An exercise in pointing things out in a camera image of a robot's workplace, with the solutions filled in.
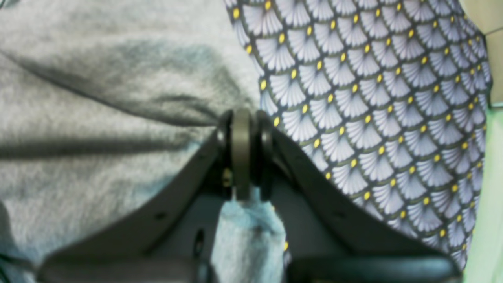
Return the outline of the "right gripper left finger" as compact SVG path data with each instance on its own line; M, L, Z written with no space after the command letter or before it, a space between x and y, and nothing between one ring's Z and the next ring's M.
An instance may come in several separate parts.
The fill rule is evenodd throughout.
M224 114L176 177L137 211L49 256L42 283L219 283L211 263L225 201L250 197L252 117Z

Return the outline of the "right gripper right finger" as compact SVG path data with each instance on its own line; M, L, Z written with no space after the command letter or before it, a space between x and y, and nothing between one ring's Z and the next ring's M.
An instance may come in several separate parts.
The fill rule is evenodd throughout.
M446 253L354 204L266 113L254 121L262 200L272 202L287 233L284 283L460 282Z

